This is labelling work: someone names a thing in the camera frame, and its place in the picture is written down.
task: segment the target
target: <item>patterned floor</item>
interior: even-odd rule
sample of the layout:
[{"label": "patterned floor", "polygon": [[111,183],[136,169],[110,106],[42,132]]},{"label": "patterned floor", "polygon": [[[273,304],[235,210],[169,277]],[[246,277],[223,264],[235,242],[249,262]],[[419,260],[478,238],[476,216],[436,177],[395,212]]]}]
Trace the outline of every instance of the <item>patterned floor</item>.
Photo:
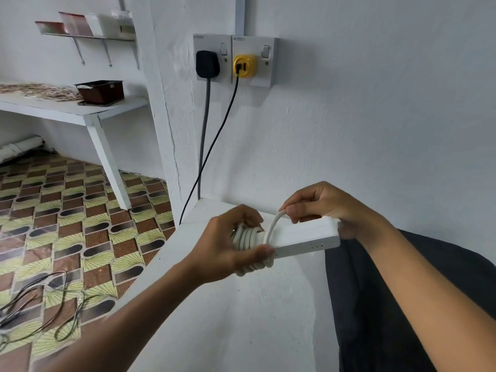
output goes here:
[{"label": "patterned floor", "polygon": [[[28,282],[59,270],[67,272],[68,289],[96,295],[85,304],[78,328],[58,342],[55,331],[74,315],[80,300],[77,293],[67,293],[60,315],[43,333],[0,351],[2,372],[36,371],[68,343],[84,337],[175,231],[165,182],[121,175],[131,211],[119,208],[100,166],[37,153],[0,167],[0,307]],[[48,277],[46,283],[60,287],[62,277]],[[11,340],[29,335],[59,308],[61,292],[39,286],[32,294],[16,304],[19,308],[31,299],[0,329],[9,332]]]}]

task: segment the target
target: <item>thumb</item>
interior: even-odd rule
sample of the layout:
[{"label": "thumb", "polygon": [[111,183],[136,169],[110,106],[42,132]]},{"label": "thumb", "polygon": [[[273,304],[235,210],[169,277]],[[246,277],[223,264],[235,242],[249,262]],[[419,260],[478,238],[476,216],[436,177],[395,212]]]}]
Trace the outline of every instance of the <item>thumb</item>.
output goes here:
[{"label": "thumb", "polygon": [[274,254],[274,248],[268,244],[257,245],[252,250],[240,250],[234,254],[234,266],[240,270],[246,266],[264,261]]},{"label": "thumb", "polygon": [[324,215],[322,209],[322,200],[312,202],[298,202],[294,205],[289,205],[286,208],[286,213],[291,220],[298,220],[309,215]]}]

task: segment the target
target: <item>table leg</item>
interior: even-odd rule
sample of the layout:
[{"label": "table leg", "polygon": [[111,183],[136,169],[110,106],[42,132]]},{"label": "table leg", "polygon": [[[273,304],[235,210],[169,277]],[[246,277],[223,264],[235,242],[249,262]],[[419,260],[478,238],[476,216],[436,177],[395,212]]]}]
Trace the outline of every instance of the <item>table leg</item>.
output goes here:
[{"label": "table leg", "polygon": [[117,164],[115,164],[114,156],[112,151],[110,151],[109,142],[105,136],[105,132],[100,124],[100,119],[98,116],[94,115],[92,117],[93,125],[88,125],[88,132],[95,145],[96,152],[102,162],[102,166],[107,174],[110,185],[114,190],[115,197],[121,209],[130,209],[131,202],[129,201],[129,196],[126,193],[126,187],[122,181],[121,174],[117,169]]}]

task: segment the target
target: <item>white power strip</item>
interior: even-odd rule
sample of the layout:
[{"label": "white power strip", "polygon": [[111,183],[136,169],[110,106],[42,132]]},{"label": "white power strip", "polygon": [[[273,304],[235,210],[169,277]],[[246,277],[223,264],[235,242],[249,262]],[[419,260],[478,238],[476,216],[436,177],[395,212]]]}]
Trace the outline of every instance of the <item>white power strip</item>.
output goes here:
[{"label": "white power strip", "polygon": [[[257,245],[263,244],[265,231],[257,233]],[[328,250],[340,245],[338,219],[322,217],[312,221],[274,228],[269,244],[274,247],[273,258]]]}]

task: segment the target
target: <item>dark cloth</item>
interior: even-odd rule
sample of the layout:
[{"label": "dark cloth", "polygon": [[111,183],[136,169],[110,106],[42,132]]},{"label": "dark cloth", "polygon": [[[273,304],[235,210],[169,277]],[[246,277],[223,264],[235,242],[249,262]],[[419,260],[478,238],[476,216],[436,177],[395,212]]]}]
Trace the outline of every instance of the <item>dark cloth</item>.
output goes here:
[{"label": "dark cloth", "polygon": [[[496,319],[496,267],[460,246],[401,231],[463,293]],[[341,372],[436,369],[365,249],[342,240],[325,251]]]}]

